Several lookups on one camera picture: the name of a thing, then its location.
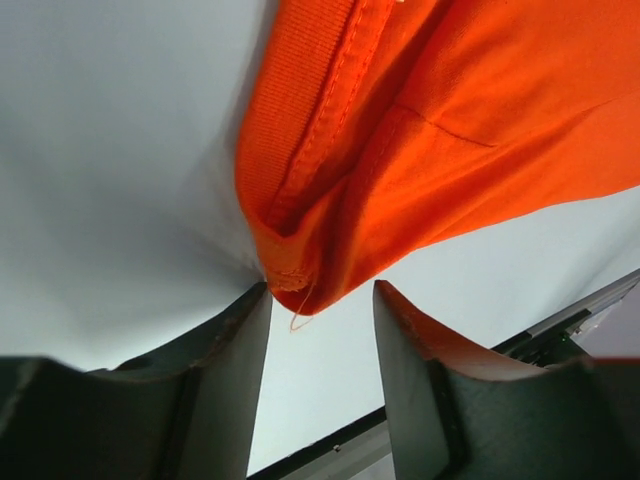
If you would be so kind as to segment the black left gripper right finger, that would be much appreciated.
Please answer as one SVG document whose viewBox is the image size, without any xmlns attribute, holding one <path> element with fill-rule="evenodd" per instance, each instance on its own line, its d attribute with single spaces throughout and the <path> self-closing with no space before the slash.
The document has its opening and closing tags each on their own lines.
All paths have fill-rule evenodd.
<svg viewBox="0 0 640 480">
<path fill-rule="evenodd" d="M 639 362 L 527 364 L 375 284 L 374 323 L 399 479 L 635 479 Z"/>
</svg>

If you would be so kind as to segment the orange t shirt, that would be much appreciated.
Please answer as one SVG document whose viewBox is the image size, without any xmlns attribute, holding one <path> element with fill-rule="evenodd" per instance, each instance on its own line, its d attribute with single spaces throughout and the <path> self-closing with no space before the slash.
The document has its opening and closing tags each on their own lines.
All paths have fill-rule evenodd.
<svg viewBox="0 0 640 480">
<path fill-rule="evenodd" d="M 639 183 L 635 1 L 283 1 L 235 184 L 274 297 Z"/>
</svg>

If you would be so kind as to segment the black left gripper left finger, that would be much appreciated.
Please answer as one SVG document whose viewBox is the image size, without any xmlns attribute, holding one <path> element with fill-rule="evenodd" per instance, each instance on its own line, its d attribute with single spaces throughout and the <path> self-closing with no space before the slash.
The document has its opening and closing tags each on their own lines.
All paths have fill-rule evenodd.
<svg viewBox="0 0 640 480">
<path fill-rule="evenodd" d="M 243 479 L 272 298 L 222 313 L 115 369 L 1 360 L 5 479 Z"/>
</svg>

